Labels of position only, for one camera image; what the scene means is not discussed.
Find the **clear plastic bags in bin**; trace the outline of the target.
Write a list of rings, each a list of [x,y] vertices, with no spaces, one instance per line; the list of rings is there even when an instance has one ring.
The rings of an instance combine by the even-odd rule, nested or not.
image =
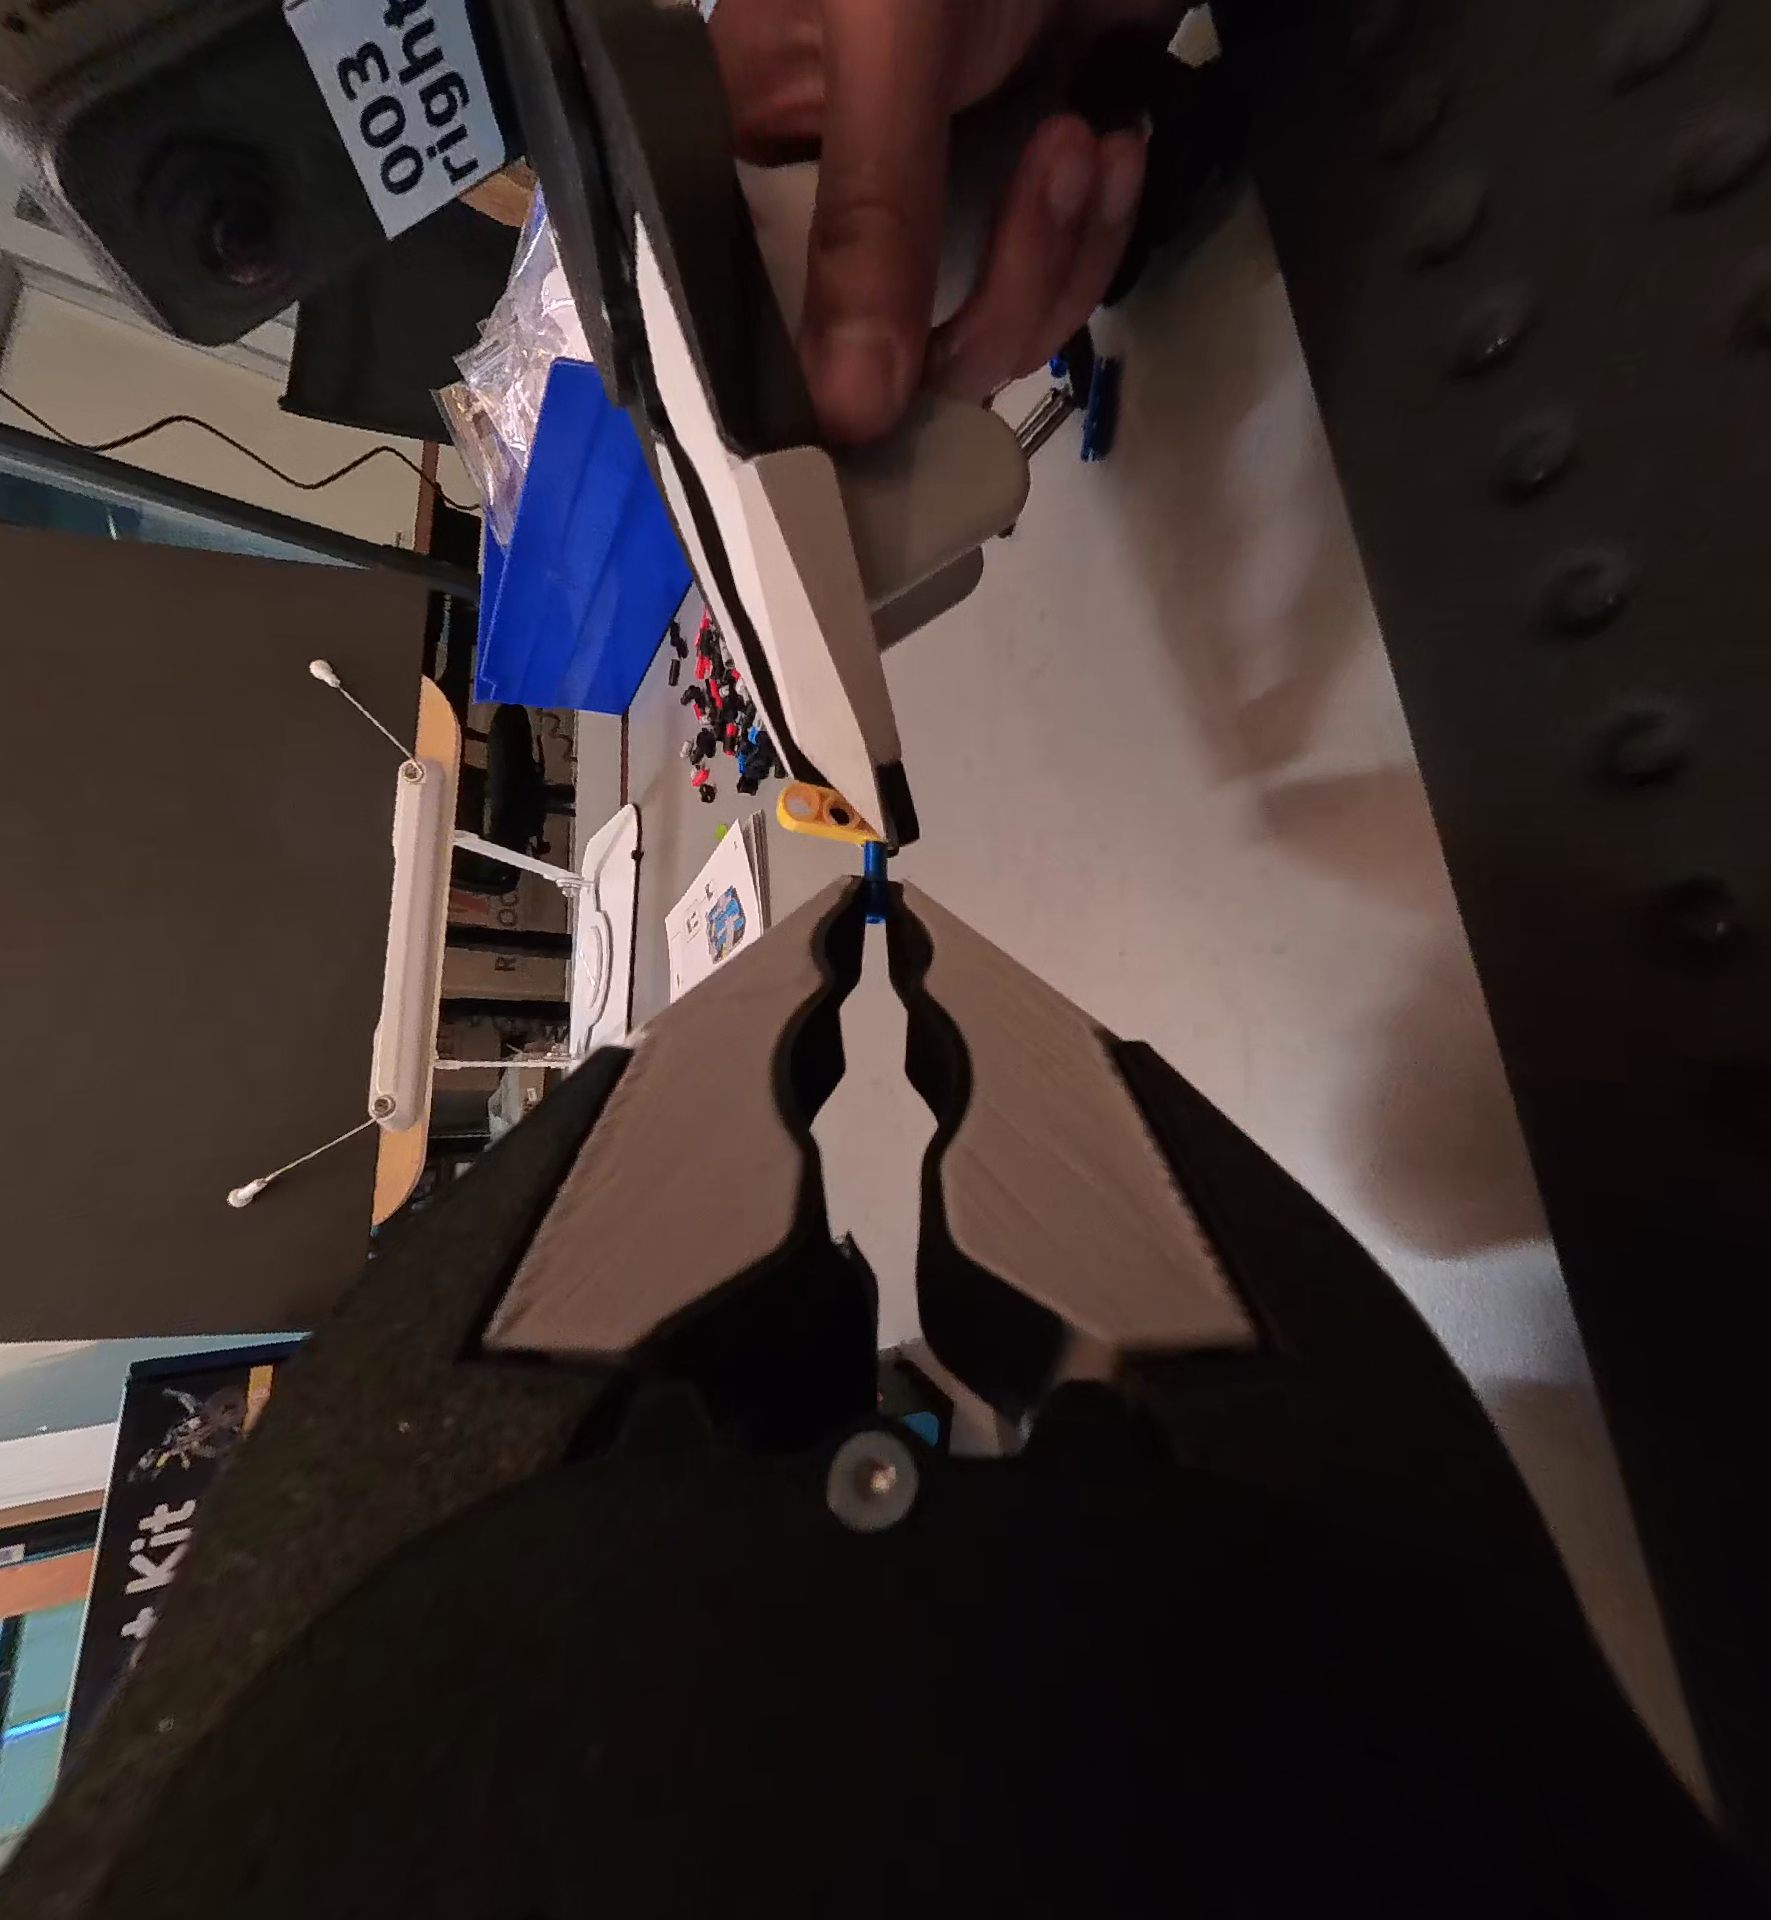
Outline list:
[[[536,425],[557,361],[592,363],[557,237],[535,189],[505,289],[456,355],[459,377],[435,393],[443,425],[502,546],[536,449]]]

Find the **dark partition panel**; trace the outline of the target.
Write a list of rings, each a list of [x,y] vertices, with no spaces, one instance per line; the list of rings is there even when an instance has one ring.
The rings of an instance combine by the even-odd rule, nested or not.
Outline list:
[[[362,1266],[399,754],[309,663],[412,740],[424,623],[0,523],[0,1343],[301,1329]]]

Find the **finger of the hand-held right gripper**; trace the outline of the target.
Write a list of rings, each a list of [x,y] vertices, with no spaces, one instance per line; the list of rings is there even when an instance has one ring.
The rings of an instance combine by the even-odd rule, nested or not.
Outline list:
[[[771,717],[792,767],[842,796],[889,846],[914,844],[898,714],[828,454],[792,447],[743,461],[738,509],[775,677]]]
[[[757,686],[758,712],[776,736],[779,758],[794,778],[822,782],[828,765],[823,750],[808,740],[803,709],[823,663],[813,608],[757,465],[727,451],[698,348],[646,232],[633,235],[633,261],[663,417],[655,431],[659,471],[672,492],[672,513],[698,541],[696,568],[706,602],[727,636],[733,658]]]

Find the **black metal bar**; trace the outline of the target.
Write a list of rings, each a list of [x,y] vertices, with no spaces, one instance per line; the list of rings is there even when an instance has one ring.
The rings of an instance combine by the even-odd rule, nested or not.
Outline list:
[[[280,556],[305,556],[315,562],[389,570],[425,591],[477,606],[482,579],[475,568],[405,550],[393,544],[361,541],[254,503],[130,466],[101,452],[27,432],[0,419],[0,468],[59,483],[72,492],[101,497],[113,506],[154,507],[273,546]]]

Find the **person's right hand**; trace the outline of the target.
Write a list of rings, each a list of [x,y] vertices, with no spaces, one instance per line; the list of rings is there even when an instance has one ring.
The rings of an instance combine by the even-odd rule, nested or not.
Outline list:
[[[981,271],[934,324],[954,121],[1047,52],[1173,41],[1185,3],[720,1],[707,12],[740,159],[820,165],[799,359],[823,438],[872,445],[922,393],[983,403],[1090,320],[1128,250],[1148,139],[1074,112],[1029,131]]]

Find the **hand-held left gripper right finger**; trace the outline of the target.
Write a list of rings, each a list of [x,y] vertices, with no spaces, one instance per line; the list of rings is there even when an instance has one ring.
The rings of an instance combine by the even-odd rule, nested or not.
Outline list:
[[[916,1176],[914,1346],[967,1453],[1017,1453],[1062,1387],[1144,1393],[1260,1355],[1260,1323],[1115,1039],[911,884],[889,888]]]

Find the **blue printed kit box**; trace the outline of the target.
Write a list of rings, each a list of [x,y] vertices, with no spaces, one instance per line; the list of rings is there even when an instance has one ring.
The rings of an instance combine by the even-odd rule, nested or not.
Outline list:
[[[184,1572],[201,1506],[304,1335],[128,1367],[100,1507],[59,1777],[138,1662]]]

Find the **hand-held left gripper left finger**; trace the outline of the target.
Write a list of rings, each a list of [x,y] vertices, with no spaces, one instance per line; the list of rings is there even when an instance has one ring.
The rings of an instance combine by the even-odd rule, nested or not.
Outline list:
[[[864,931],[863,882],[830,884],[638,1032],[487,1355],[689,1389],[761,1453],[870,1420],[877,1284],[828,1226],[812,1125],[844,1075]]]

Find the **building instruction booklet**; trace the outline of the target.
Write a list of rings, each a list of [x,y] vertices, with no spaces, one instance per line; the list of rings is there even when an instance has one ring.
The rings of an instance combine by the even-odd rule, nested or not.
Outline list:
[[[665,913],[669,1002],[758,941],[768,906],[767,818],[752,811],[718,832],[702,870]]]

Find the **grey desk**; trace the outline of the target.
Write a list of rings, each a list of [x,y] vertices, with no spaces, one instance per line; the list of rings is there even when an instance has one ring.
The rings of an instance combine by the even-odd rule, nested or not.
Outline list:
[[[888,654],[898,870],[1155,1047],[1402,1287],[1709,1806],[1257,202],[1106,341],[1111,454],[1058,432],[983,583]]]

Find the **blue storage bin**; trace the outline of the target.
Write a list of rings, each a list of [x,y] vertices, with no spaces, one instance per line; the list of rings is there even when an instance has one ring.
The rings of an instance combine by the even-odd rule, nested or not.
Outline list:
[[[692,585],[633,419],[594,364],[555,361],[510,542],[484,534],[470,695],[626,714]]]

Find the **white laptop stand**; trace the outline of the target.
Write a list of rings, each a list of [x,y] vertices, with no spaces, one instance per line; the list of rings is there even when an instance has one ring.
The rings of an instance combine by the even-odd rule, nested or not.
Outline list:
[[[446,899],[456,853],[479,853],[532,875],[569,910],[566,1040],[560,1054],[535,1060],[570,1070],[633,1032],[636,889],[643,824],[623,803],[597,827],[581,868],[499,848],[459,827],[461,724],[435,686],[420,680],[414,744],[396,780],[391,899],[384,986],[369,1057],[369,1117],[374,1130],[371,1223],[399,1211],[415,1188],[433,1141]]]

